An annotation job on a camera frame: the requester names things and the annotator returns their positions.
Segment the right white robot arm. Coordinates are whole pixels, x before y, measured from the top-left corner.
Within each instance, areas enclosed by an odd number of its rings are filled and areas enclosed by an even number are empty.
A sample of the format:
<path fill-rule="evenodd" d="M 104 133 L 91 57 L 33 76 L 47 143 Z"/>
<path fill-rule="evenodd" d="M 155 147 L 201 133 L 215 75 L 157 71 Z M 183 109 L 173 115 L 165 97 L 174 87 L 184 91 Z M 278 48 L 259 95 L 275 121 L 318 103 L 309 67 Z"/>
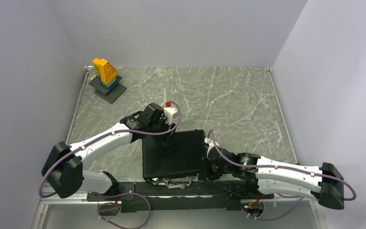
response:
<path fill-rule="evenodd" d="M 323 207 L 344 209 L 343 176 L 331 163 L 300 166 L 275 161 L 252 153 L 234 154 L 205 140 L 206 156 L 198 179 L 218 180 L 225 174 L 245 181 L 244 193 L 249 198 L 281 194 L 316 200 Z"/>

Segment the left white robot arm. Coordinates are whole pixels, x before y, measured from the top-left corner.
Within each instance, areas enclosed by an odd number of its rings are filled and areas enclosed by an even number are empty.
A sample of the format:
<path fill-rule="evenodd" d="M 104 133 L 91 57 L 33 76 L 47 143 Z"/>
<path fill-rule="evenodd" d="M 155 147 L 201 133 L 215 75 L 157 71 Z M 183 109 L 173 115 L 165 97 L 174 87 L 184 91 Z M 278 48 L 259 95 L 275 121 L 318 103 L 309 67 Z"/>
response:
<path fill-rule="evenodd" d="M 167 101 L 165 107 L 150 103 L 91 138 L 70 145 L 63 141 L 55 144 L 41 171 L 39 196 L 68 198 L 85 191 L 105 200 L 114 199 L 119 194 L 117 179 L 108 171 L 91 172 L 86 167 L 110 151 L 146 136 L 154 136 L 164 146 L 171 144 L 181 119 L 177 103 Z"/>

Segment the black poker chip case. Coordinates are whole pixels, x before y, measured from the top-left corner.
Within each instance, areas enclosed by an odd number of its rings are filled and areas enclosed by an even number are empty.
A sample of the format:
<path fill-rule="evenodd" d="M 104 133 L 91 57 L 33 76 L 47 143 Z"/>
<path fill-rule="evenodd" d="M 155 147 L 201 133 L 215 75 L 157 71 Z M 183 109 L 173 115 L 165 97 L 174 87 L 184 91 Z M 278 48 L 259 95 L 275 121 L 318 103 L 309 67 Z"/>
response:
<path fill-rule="evenodd" d="M 192 183 L 203 167 L 204 130 L 176 132 L 171 144 L 165 146 L 156 136 L 142 140 L 142 176 L 153 185 L 184 189 Z"/>

